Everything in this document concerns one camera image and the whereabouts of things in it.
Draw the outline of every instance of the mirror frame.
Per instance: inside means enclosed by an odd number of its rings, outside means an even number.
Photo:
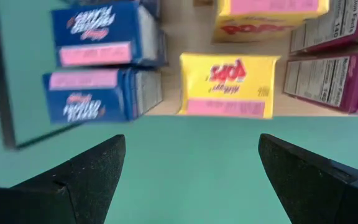
[[[4,65],[4,54],[2,51],[0,36],[0,127],[4,145],[9,149],[20,150],[29,146],[33,146],[34,144],[38,144],[44,140],[48,140],[54,136],[58,136],[59,134],[78,127],[81,124],[82,123],[70,124],[64,128],[56,129],[41,136],[26,140],[25,142],[16,141],[12,108],[9,99],[9,88],[6,78],[6,68]]]

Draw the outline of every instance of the blue cereal box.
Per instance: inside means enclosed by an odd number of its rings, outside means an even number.
[[[144,6],[119,1],[52,11],[58,64],[166,64],[165,34]]]
[[[134,76],[130,69],[45,74],[51,123],[134,119],[137,114],[128,110],[136,104],[132,101],[135,90],[126,83],[130,76]]]
[[[96,4],[106,4],[113,1],[137,1],[149,10],[151,15],[156,19],[161,17],[160,0],[68,0],[68,2],[72,3],[74,6],[91,6]]]

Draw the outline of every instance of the green surface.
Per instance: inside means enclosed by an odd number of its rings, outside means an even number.
[[[29,85],[26,76],[16,78]],[[45,124],[42,119],[27,132]],[[0,138],[0,187],[125,134],[126,160],[106,223],[288,224],[257,153],[260,133],[358,168],[358,118],[146,117],[131,124],[82,126],[22,152],[7,151]]]

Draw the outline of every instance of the nutrition facts label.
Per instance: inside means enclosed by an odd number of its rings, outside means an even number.
[[[357,21],[358,0],[331,0],[327,14],[309,20],[292,32],[291,51],[354,34]]]
[[[284,92],[339,106],[342,101],[350,57],[288,63]]]

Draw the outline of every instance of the cereal box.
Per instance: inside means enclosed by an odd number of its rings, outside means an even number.
[[[138,2],[120,1],[52,11],[58,64],[63,67],[166,64],[165,34]]]
[[[329,0],[218,0],[214,42],[281,37],[329,9]]]
[[[292,32],[291,53],[358,44],[358,0],[331,0],[330,11]]]
[[[132,121],[162,100],[159,73],[126,68],[48,73],[44,87],[51,123]]]
[[[289,62],[284,92],[345,113],[358,114],[358,53]]]
[[[272,118],[278,58],[182,54],[179,114]]]

